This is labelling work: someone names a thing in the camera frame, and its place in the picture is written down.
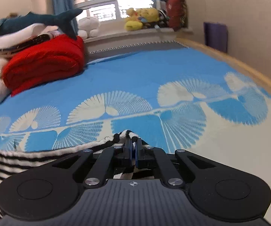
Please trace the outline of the white folded clothes stack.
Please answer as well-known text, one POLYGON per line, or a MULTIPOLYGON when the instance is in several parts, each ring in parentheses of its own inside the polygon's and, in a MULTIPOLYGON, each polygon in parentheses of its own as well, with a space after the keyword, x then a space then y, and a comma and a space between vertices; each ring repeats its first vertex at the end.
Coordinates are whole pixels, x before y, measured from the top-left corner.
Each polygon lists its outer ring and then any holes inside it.
POLYGON ((0 36, 0 50, 16 46, 39 35, 48 35, 52 39, 60 34, 61 32, 56 30, 54 26, 45 26, 39 23, 32 24, 17 32, 0 36))

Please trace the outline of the purple box by wall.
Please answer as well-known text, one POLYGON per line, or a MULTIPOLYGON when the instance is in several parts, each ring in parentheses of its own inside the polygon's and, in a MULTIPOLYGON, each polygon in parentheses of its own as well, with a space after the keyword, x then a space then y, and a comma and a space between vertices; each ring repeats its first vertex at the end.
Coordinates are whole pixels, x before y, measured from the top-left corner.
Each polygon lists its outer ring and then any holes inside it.
POLYGON ((220 52, 228 51, 228 28, 225 24, 204 22, 205 45, 220 52))

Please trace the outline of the wooden bed frame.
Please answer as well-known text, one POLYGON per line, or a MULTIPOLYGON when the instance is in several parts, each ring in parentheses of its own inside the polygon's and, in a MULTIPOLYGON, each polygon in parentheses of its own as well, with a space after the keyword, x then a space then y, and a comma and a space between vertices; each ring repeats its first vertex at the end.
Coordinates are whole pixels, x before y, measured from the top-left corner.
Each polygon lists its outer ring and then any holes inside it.
POLYGON ((206 55, 209 55, 210 57, 214 59, 227 63, 230 67, 239 71, 243 75, 246 75, 252 78, 258 85, 263 87, 266 91, 268 91, 271 94, 271 79, 267 77, 266 75, 262 74, 261 72, 259 72, 258 70, 255 70, 253 67, 247 65, 246 63, 228 54, 225 54, 211 47, 208 47, 206 45, 203 45, 195 41, 191 41, 186 38, 177 37, 176 40, 188 47, 191 47, 206 55))

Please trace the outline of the yellow plush toy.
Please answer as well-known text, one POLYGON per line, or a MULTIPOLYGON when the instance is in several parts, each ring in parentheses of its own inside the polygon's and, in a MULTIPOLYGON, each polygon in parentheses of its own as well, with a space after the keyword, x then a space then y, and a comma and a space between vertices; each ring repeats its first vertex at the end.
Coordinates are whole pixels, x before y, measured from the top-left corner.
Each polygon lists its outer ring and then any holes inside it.
POLYGON ((140 8, 126 10, 124 28, 126 31, 136 31, 155 26, 159 22, 159 11, 155 8, 140 8))

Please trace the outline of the white plush toy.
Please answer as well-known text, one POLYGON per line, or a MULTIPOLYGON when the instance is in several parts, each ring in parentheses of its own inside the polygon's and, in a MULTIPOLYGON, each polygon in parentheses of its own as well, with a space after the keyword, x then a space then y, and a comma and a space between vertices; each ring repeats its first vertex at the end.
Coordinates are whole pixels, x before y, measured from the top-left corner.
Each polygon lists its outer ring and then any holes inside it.
POLYGON ((82 39, 97 37, 99 35, 100 22, 95 17, 85 17, 78 21, 78 36, 82 39))

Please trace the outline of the grey mattress edge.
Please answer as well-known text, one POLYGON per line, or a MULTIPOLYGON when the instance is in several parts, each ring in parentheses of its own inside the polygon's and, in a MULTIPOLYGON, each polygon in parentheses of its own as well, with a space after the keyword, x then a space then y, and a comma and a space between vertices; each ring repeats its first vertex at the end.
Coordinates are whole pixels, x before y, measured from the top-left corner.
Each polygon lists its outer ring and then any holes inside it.
POLYGON ((87 52, 85 54, 85 61, 89 63, 94 60, 98 60, 102 58, 118 56, 121 54, 136 53, 139 51, 172 50, 172 49, 180 49, 180 48, 188 48, 188 46, 177 40, 135 43, 135 44, 123 45, 119 47, 109 47, 109 48, 104 48, 101 50, 87 52))

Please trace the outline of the blue cream patterned bedsheet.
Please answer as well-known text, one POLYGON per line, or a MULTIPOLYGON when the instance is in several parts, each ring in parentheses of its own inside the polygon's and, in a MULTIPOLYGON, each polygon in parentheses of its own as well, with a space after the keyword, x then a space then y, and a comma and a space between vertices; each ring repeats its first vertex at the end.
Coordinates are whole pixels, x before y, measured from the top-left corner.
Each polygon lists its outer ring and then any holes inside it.
POLYGON ((90 63, 0 104, 0 150, 38 152, 130 130, 271 184, 271 94, 191 48, 129 53, 90 63))

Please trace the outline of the black white striped garment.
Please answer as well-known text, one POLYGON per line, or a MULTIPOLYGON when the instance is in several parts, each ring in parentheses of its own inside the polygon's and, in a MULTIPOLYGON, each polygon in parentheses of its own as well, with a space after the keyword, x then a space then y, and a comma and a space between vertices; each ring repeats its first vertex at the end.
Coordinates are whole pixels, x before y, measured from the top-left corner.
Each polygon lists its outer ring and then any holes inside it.
MULTIPOLYGON (((11 177, 15 174, 22 173, 32 168, 39 167, 41 165, 45 165, 49 162, 53 162, 55 160, 59 160, 63 157, 74 155, 80 151, 85 149, 90 149, 93 153, 97 153, 99 155, 104 149, 108 147, 115 146, 124 146, 124 142, 127 138, 132 139, 133 143, 139 138, 139 136, 130 130, 125 130, 120 132, 119 134, 114 134, 110 137, 106 137, 100 141, 92 141, 84 144, 79 144, 72 147, 67 148, 59 148, 56 150, 45 150, 38 152, 19 152, 19 151, 5 151, 0 150, 0 184, 3 180, 11 177)), ((83 193, 83 188, 81 187, 81 183, 83 182, 85 177, 81 177, 83 172, 87 168, 91 169, 90 166, 94 164, 94 160, 92 163, 83 162, 82 166, 80 166, 75 174, 72 175, 72 179, 74 179, 74 184, 78 184, 78 189, 76 190, 76 196, 70 196, 71 192, 63 192, 60 198, 68 198, 68 199, 78 199, 80 195, 83 193)), ((119 175, 119 179, 131 178, 133 179, 156 179, 160 175, 158 174, 157 168, 152 168, 152 164, 149 167, 146 165, 142 169, 135 168, 135 165, 129 165, 122 168, 118 168, 114 175, 119 175)), ((3 217, 3 212, 0 209, 0 220, 3 217)))

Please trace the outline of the red folded knit sweater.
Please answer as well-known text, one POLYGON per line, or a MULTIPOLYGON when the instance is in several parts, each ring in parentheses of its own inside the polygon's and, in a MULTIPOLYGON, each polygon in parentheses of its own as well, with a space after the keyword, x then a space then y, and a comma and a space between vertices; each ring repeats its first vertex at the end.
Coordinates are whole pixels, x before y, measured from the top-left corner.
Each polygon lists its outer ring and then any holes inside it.
POLYGON ((74 76, 85 66, 84 41, 62 34, 16 54, 2 71, 11 96, 51 81, 74 76))

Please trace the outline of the dark teal shark plush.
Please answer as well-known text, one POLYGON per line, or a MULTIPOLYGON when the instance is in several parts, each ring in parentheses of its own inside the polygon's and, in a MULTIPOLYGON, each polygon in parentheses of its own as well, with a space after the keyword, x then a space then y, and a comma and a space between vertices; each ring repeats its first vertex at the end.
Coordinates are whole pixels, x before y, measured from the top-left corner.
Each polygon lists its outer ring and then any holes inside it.
POLYGON ((0 19, 0 36, 18 32, 32 24, 44 24, 45 26, 57 26, 70 38, 76 40, 76 33, 71 21, 82 13, 82 9, 67 10, 58 15, 36 14, 29 12, 25 16, 0 19))

